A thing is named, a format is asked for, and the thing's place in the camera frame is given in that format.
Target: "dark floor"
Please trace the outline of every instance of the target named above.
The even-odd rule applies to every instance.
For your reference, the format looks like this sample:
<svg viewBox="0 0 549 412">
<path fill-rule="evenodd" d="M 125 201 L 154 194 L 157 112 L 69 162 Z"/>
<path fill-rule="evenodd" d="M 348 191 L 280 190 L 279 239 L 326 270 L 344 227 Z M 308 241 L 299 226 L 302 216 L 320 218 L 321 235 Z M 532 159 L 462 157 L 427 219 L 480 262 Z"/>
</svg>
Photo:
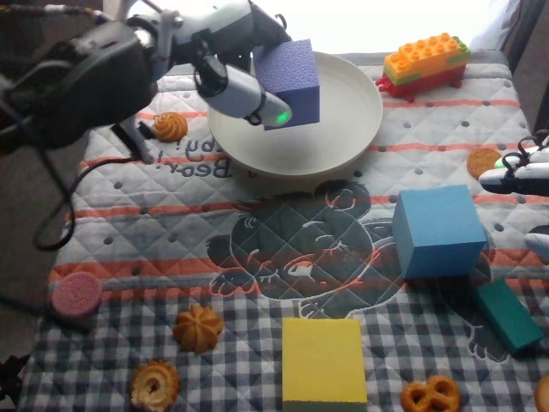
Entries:
<svg viewBox="0 0 549 412">
<path fill-rule="evenodd" d="M 515 74 L 515 85 L 528 122 L 533 125 L 541 95 L 549 81 L 549 6 L 546 6 Z M 52 153 L 66 180 L 75 176 L 86 145 L 84 139 Z M 58 193 L 31 150 L 0 158 L 0 291 L 39 302 L 55 253 L 32 247 L 32 233 L 49 213 Z M 34 319 L 0 308 L 0 362 L 23 355 L 33 345 Z M 0 408 L 10 403 L 0 402 Z"/>
</svg>

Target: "plate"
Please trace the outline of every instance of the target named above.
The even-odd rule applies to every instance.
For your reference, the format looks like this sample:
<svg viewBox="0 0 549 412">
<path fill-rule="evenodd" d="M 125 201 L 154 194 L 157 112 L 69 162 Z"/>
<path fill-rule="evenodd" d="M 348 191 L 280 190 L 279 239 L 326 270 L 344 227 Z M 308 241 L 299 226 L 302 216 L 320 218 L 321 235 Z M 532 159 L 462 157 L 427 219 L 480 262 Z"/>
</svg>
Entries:
<svg viewBox="0 0 549 412">
<path fill-rule="evenodd" d="M 343 167 L 370 145 L 383 104 L 373 81 L 357 66 L 315 52 L 320 81 L 320 122 L 266 131 L 241 118 L 208 110 L 217 143 L 252 172 L 303 177 Z"/>
</svg>

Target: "pink cookie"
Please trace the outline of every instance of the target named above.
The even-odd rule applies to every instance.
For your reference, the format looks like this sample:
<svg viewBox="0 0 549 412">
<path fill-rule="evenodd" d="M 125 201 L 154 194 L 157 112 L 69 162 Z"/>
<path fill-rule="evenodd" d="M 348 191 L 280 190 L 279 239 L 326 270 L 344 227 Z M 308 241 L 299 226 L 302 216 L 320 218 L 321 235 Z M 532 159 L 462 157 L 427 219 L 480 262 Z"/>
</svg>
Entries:
<svg viewBox="0 0 549 412">
<path fill-rule="evenodd" d="M 101 282 L 91 273 L 71 273 L 57 285 L 51 303 L 62 315 L 81 318 L 97 309 L 102 292 Z"/>
</svg>

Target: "purple cube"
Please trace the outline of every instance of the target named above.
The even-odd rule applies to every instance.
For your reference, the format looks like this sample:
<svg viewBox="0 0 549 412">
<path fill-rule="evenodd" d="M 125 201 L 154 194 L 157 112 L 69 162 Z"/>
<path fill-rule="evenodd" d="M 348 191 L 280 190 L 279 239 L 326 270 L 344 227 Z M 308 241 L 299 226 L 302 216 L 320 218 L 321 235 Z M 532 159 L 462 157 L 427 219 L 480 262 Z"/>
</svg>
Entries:
<svg viewBox="0 0 549 412">
<path fill-rule="evenodd" d="M 320 121 L 320 82 L 317 61 L 310 40 L 289 41 L 275 48 L 253 51 L 256 78 L 265 90 L 292 108 L 292 119 L 279 127 L 300 126 Z"/>
</svg>

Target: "checkered fabric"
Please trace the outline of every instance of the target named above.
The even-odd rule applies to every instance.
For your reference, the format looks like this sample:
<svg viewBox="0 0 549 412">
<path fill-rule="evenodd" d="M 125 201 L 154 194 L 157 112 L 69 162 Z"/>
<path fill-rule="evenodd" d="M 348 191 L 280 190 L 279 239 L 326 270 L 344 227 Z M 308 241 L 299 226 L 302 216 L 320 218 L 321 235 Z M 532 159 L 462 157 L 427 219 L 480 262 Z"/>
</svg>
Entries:
<svg viewBox="0 0 549 412">
<path fill-rule="evenodd" d="M 458 383 L 462 411 L 535 411 L 548 342 L 511 358 L 469 294 L 505 277 L 549 332 L 546 265 L 523 242 L 549 221 L 549 198 L 487 193 L 466 167 L 471 150 L 516 150 L 528 133 L 504 64 L 473 55 L 460 89 L 414 103 L 384 95 L 372 145 L 325 180 L 266 181 L 236 167 L 188 76 L 167 76 L 159 91 L 138 118 L 182 112 L 189 135 L 148 141 L 153 165 L 110 165 L 82 182 L 50 291 L 84 270 L 101 279 L 103 300 L 86 336 L 39 321 L 19 410 L 130 410 L 132 376 L 151 360 L 178 371 L 173 410 L 281 410 L 281 320 L 309 317 L 360 321 L 369 412 L 400 411 L 402 388 L 435 374 Z M 126 155 L 95 130 L 82 167 Z M 390 227 L 398 193 L 453 184 L 468 185 L 489 245 L 466 280 L 404 283 Z M 194 303 L 225 320 L 200 355 L 172 337 Z"/>
</svg>

